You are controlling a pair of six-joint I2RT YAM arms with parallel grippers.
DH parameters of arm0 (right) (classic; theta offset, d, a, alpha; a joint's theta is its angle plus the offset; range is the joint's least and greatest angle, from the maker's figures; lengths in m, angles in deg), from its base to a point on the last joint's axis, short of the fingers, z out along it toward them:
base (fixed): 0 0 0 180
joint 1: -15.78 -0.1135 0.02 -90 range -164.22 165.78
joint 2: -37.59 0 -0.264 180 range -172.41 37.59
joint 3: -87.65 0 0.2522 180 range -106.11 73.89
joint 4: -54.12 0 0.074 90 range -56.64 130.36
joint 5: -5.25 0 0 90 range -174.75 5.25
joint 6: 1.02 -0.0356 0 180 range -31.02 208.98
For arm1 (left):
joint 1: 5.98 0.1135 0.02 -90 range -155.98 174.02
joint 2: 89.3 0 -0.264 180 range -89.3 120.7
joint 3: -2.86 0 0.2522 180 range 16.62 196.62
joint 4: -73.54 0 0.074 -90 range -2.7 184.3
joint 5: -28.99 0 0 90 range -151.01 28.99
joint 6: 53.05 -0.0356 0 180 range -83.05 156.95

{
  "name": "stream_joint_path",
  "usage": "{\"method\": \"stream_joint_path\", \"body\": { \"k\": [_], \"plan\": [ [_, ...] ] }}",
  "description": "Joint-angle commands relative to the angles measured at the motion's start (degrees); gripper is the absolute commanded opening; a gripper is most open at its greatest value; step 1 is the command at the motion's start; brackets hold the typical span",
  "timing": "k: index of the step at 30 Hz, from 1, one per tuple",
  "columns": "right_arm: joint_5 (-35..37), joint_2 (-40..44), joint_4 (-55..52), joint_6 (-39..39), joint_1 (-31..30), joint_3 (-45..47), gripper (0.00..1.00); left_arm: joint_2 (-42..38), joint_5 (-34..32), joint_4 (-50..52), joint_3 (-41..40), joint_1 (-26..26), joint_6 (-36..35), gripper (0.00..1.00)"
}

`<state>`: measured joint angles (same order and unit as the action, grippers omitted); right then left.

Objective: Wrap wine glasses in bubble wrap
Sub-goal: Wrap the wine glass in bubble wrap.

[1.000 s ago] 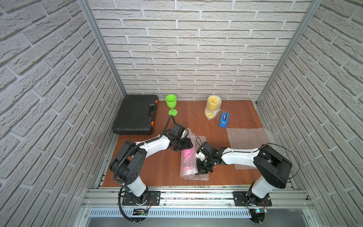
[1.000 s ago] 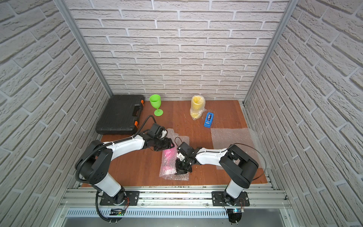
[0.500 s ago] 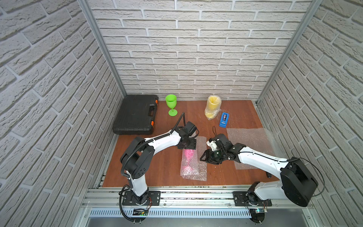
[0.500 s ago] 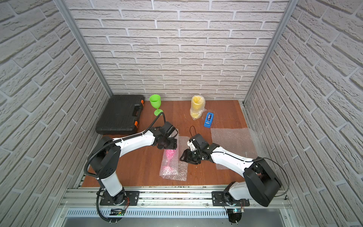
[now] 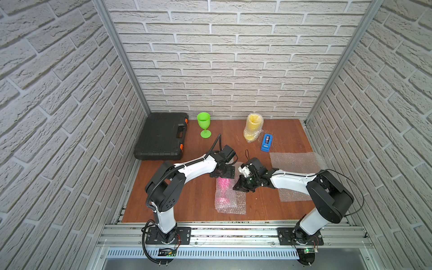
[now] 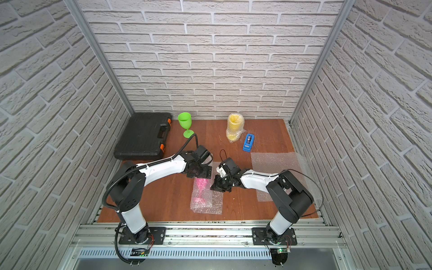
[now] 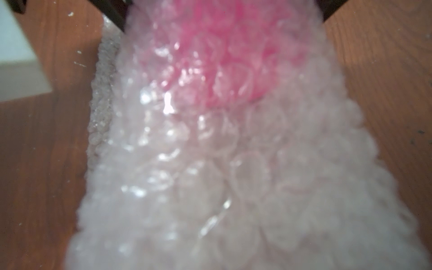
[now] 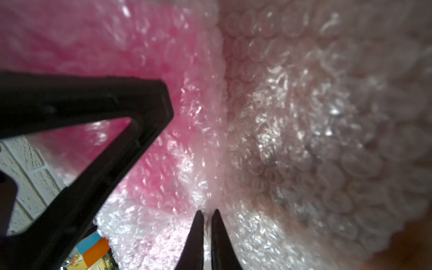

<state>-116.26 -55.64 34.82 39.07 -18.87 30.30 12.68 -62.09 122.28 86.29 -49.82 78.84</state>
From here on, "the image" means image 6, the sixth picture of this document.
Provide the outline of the pink plastic wine glass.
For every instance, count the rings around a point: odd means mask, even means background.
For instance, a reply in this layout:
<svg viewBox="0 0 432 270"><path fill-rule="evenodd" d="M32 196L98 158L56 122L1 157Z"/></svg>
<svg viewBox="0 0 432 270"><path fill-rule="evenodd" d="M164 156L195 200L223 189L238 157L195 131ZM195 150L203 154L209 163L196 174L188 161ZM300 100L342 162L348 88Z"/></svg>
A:
<svg viewBox="0 0 432 270"><path fill-rule="evenodd" d="M209 188L210 179L197 178L196 179L196 195L193 198L194 203L198 207L207 207L211 200L211 191Z"/></svg>

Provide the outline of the blue tape dispenser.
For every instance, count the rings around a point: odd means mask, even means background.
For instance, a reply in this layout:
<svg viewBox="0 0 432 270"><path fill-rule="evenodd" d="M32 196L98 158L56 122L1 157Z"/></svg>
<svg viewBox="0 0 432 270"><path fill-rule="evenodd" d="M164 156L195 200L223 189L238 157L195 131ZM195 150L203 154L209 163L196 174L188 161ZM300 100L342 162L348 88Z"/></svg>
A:
<svg viewBox="0 0 432 270"><path fill-rule="evenodd" d="M253 147L255 136L251 133L248 133L244 139L243 151L250 153Z"/></svg>

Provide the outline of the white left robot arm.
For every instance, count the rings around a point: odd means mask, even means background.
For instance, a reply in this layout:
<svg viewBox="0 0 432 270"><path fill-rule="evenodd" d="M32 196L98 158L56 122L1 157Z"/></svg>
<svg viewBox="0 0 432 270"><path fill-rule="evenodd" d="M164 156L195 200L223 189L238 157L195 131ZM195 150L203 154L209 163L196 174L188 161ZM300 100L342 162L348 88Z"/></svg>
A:
<svg viewBox="0 0 432 270"><path fill-rule="evenodd" d="M141 213L140 201L144 187L172 174L185 174L188 178L211 177L212 167L202 163L191 153L169 157L152 163L128 162L117 171L102 199L105 207L115 210L120 221L136 235L146 232L148 225Z"/></svg>

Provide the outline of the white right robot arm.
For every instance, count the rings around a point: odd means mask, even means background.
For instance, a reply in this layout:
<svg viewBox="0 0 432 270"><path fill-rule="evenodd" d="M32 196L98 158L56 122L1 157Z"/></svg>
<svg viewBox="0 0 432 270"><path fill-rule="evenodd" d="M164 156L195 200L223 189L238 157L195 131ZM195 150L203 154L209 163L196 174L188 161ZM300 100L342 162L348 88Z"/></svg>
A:
<svg viewBox="0 0 432 270"><path fill-rule="evenodd" d="M227 173L219 169L210 189L230 192L233 187L259 190L270 195L277 213L267 225L266 234L273 241L279 239L293 224L296 224L314 203L311 193L288 170L279 174L267 174L251 169L243 169L236 173Z"/></svg>

